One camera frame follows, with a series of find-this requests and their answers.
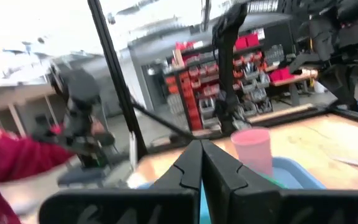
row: workbench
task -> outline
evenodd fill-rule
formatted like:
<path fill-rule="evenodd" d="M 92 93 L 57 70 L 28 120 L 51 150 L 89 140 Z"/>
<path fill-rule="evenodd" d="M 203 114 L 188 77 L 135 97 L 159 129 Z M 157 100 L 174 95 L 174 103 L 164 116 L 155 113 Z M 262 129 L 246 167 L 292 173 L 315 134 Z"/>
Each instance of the workbench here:
<path fill-rule="evenodd" d="M 277 67 L 269 67 L 266 69 L 266 71 L 270 72 L 275 69 L 277 69 Z M 317 77 L 317 72 L 304 71 L 301 75 L 295 75 L 293 78 L 289 78 L 286 80 L 280 80 L 277 82 L 271 82 L 270 86 L 273 88 L 280 87 L 280 86 L 288 86 L 288 92 L 290 93 L 290 97 L 291 97 L 291 103 L 290 103 L 291 106 L 299 106 L 300 105 L 300 97 L 299 97 L 299 93 L 298 93 L 296 84 L 299 82 L 303 82 L 304 91 L 307 92 L 306 81 L 311 78 L 316 78 L 316 77 Z"/>
<path fill-rule="evenodd" d="M 257 116 L 251 123 L 297 114 L 313 105 Z M 335 161 L 331 156 L 358 159 L 358 122 L 335 114 L 323 114 L 270 128 L 272 155 L 297 161 L 328 189 L 358 189 L 358 167 Z M 230 138 L 214 143 L 237 158 Z M 185 150 L 177 150 L 143 158 L 128 184 L 137 187 L 163 175 Z"/>

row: sign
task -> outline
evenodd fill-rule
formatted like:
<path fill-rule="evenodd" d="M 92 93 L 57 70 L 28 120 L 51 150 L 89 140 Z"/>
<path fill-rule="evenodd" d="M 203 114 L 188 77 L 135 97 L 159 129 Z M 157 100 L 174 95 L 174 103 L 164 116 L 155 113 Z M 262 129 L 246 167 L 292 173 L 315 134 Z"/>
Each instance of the sign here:
<path fill-rule="evenodd" d="M 256 29 L 252 33 L 258 34 L 258 40 L 264 40 L 265 39 L 265 30 L 263 28 Z"/>
<path fill-rule="evenodd" d="M 278 9 L 278 0 L 261 0 L 248 2 L 248 13 L 276 12 Z"/>

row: blue container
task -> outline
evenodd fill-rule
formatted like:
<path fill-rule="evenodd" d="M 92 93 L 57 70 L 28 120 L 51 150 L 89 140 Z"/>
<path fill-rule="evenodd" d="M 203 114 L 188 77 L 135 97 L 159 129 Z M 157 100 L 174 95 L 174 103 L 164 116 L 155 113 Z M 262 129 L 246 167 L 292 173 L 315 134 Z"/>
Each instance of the blue container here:
<path fill-rule="evenodd" d="M 299 163 L 284 157 L 273 158 L 273 178 L 288 189 L 325 189 L 325 186 L 315 179 Z M 148 188 L 150 184 L 140 186 L 140 189 Z M 208 204 L 201 183 L 200 224 L 210 224 Z"/>

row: table leg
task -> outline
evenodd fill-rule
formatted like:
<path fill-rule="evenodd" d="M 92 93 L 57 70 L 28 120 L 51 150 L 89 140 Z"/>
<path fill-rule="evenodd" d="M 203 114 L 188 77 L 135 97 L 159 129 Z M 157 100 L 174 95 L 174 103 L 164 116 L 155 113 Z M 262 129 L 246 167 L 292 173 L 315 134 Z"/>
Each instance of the table leg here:
<path fill-rule="evenodd" d="M 298 89 L 296 88 L 295 83 L 290 83 L 289 91 L 290 91 L 290 94 L 291 94 L 291 104 L 292 104 L 292 106 L 299 106 L 301 103 L 300 103 L 300 99 L 299 99 Z"/>
<path fill-rule="evenodd" d="M 305 93 L 309 93 L 309 90 L 308 90 L 308 82 L 306 80 L 303 80 L 303 91 Z"/>

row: white paper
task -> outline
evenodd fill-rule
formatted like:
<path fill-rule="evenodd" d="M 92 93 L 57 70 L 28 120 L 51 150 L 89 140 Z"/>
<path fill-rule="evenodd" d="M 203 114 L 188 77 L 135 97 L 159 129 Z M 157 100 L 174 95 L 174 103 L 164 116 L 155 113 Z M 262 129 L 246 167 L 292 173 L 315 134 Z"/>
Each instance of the white paper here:
<path fill-rule="evenodd" d="M 255 30 L 254 33 L 258 34 L 258 40 L 265 39 L 265 30 L 263 28 Z"/>

